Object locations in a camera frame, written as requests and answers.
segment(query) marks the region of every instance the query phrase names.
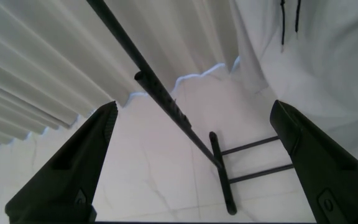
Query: black metal garment rack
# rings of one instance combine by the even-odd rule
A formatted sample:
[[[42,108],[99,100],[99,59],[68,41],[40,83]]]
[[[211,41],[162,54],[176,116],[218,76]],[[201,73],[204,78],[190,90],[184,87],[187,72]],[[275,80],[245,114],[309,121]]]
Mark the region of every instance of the black metal garment rack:
[[[157,78],[154,71],[150,68],[146,60],[143,58],[142,54],[139,52],[135,44],[131,41],[131,39],[129,38],[125,30],[122,28],[118,20],[115,18],[114,14],[110,11],[106,3],[104,1],[99,0],[87,0],[87,2],[97,13],[100,19],[104,22],[112,35],[115,36],[115,38],[127,52],[130,58],[134,61],[137,67],[140,69],[140,72],[135,75],[135,80],[166,112],[166,114],[169,115],[169,117],[179,126],[179,128],[193,141],[193,143],[201,150],[201,152],[216,166],[216,168],[218,169],[219,180],[221,182],[226,208],[231,215],[235,215],[237,213],[237,207],[233,199],[230,184],[293,168],[292,164],[288,164],[285,166],[264,170],[254,174],[229,179],[223,161],[223,156],[254,146],[259,146],[268,142],[276,141],[278,140],[278,136],[263,139],[261,141],[253,142],[222,152],[219,146],[217,135],[214,132],[210,132],[209,140],[211,141],[212,145],[212,153],[191,129],[191,124],[186,115],[181,112],[178,105],[169,95],[168,91],[164,88],[161,81]]]

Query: white fabric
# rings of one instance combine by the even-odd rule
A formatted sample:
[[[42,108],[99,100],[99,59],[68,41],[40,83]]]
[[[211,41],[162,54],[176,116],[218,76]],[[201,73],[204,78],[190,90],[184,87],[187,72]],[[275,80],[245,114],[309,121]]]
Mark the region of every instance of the white fabric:
[[[162,83],[238,56],[226,1],[107,1]],[[86,1],[0,0],[0,142],[142,91],[138,71]]]
[[[232,2],[244,85],[269,86],[358,158],[358,1],[302,1],[298,38],[297,4],[285,1],[282,52],[280,1]]]

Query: pleated curtain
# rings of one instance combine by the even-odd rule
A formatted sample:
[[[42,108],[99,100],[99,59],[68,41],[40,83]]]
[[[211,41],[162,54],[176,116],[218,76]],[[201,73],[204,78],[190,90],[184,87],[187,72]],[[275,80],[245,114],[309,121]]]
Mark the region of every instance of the pleated curtain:
[[[238,56],[230,2],[106,0],[168,90]],[[0,143],[143,91],[139,71],[85,0],[0,0]]]

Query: drawstring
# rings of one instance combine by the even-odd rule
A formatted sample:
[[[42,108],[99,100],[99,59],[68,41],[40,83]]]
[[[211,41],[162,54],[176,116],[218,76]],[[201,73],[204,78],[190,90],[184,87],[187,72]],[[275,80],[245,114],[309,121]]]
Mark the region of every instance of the drawstring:
[[[284,4],[285,1],[281,0],[281,12],[283,13],[283,32],[282,32],[282,36],[281,36],[281,52],[284,51],[284,37],[285,37],[285,10],[284,10]]]
[[[281,36],[281,52],[284,51],[284,38],[285,38],[285,9],[284,9],[285,1],[281,0],[281,12],[283,14],[283,32]],[[298,30],[299,30],[299,14],[301,11],[301,0],[298,0],[298,6],[296,7],[296,18],[295,18],[295,32],[296,38],[298,38]]]
[[[300,11],[301,11],[301,0],[298,0],[298,6],[296,7],[296,18],[295,18],[296,38],[298,38],[299,12]]]

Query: floor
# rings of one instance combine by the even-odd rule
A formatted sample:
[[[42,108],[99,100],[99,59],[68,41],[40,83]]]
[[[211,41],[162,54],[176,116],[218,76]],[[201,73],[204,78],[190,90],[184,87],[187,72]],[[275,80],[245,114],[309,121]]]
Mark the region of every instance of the floor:
[[[180,83],[172,93],[193,130],[222,150],[274,135],[269,111],[224,67]],[[0,223],[5,203],[84,123],[0,146]],[[280,141],[225,157],[229,177],[291,163]],[[97,220],[158,222],[315,222],[295,171],[232,185],[238,213],[227,213],[214,166],[150,97],[119,108],[93,205]]]

